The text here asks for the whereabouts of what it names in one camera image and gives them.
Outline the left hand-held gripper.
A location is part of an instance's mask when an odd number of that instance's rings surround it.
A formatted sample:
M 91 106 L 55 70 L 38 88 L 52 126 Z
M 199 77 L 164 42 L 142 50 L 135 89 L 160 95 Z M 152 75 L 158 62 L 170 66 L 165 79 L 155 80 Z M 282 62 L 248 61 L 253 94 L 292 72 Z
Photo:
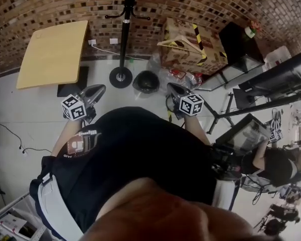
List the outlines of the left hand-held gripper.
M 106 86 L 95 84 L 84 88 L 79 93 L 68 95 L 61 101 L 63 117 L 71 121 L 83 120 L 88 124 L 96 117 L 94 105 L 106 92 Z

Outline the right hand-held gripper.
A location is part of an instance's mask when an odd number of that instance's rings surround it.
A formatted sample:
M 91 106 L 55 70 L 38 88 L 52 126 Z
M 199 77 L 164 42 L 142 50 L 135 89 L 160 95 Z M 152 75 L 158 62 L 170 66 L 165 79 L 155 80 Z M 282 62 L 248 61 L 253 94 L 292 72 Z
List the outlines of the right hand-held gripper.
M 202 111 L 204 99 L 176 83 L 167 84 L 166 107 L 177 119 L 184 116 L 196 116 Z

